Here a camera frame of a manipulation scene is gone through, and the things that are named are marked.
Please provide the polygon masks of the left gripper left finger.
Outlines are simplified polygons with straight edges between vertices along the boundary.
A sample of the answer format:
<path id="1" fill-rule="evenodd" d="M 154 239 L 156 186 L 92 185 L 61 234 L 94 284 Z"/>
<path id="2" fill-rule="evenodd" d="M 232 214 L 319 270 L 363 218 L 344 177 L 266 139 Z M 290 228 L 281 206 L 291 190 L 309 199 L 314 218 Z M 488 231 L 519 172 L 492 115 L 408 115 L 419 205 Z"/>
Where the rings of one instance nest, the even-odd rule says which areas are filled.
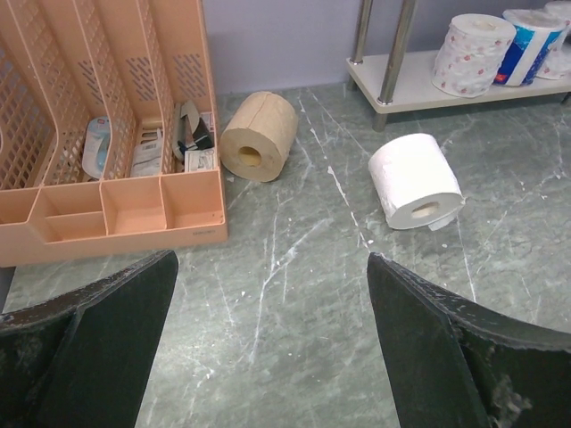
<path id="1" fill-rule="evenodd" d="M 1 316 L 3 427 L 132 427 L 178 275 L 158 251 Z"/>

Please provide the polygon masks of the blue paper roll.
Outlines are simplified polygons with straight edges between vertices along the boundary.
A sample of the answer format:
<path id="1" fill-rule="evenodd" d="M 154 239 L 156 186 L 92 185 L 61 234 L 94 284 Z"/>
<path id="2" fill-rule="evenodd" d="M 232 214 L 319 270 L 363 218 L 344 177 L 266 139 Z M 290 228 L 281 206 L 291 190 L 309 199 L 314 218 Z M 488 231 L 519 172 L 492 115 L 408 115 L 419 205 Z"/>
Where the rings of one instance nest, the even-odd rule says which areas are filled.
<path id="1" fill-rule="evenodd" d="M 508 9 L 502 18 L 516 29 L 493 84 L 529 86 L 567 28 L 563 18 L 545 10 Z"/>

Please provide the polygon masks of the brown roll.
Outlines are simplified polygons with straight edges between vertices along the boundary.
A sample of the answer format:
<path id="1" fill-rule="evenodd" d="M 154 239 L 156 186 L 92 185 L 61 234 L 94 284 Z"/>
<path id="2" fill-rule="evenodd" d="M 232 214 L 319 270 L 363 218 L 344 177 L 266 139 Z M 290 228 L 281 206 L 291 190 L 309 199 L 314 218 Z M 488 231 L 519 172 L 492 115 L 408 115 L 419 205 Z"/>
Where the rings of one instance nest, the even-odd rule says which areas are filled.
<path id="1" fill-rule="evenodd" d="M 255 182 L 270 182 L 281 173 L 298 128 L 294 107 L 267 91 L 249 95 L 219 139 L 224 167 Z"/>

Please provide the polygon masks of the white roll front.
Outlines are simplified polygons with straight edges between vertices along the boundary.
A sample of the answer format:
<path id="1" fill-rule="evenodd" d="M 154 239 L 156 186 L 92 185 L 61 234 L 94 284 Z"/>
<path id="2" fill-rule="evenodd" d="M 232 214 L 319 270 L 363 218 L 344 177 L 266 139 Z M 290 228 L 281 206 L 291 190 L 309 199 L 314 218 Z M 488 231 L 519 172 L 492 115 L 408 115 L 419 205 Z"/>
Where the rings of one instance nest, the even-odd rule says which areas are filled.
<path id="1" fill-rule="evenodd" d="M 379 148 L 368 162 L 387 225 L 395 230 L 449 225 L 465 205 L 435 138 L 416 133 Z"/>

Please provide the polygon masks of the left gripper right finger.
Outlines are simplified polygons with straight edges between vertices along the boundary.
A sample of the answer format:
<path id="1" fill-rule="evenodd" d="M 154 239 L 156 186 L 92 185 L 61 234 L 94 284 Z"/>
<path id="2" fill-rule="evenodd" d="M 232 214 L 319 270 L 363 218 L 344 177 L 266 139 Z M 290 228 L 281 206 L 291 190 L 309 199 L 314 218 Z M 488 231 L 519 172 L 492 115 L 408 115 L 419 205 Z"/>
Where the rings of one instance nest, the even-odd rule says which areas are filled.
<path id="1" fill-rule="evenodd" d="M 568 427 L 570 336 L 504 316 L 379 253 L 367 278 L 402 427 Z"/>

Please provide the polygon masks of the white patterned paper roll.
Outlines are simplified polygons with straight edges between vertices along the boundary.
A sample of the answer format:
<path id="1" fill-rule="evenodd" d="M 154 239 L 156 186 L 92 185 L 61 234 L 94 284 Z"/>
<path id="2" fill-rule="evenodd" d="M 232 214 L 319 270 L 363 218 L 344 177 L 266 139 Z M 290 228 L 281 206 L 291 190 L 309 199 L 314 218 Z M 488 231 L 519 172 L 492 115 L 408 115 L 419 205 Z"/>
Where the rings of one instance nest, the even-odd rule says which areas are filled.
<path id="1" fill-rule="evenodd" d="M 566 27 L 552 46 L 536 77 L 560 80 L 570 75 L 570 43 L 566 41 L 570 36 L 570 2 L 548 2 L 543 10 L 563 20 Z"/>

